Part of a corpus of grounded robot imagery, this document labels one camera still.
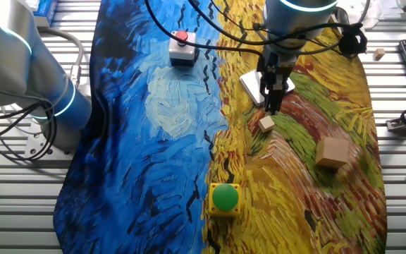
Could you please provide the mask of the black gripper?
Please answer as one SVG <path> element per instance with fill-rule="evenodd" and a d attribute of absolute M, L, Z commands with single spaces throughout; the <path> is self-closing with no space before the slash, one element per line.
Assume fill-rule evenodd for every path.
<path fill-rule="evenodd" d="M 259 64 L 259 90 L 264 93 L 264 111 L 275 115 L 281 109 L 283 92 L 289 91 L 288 79 L 295 67 L 295 57 L 273 52 L 263 55 L 264 63 Z"/>

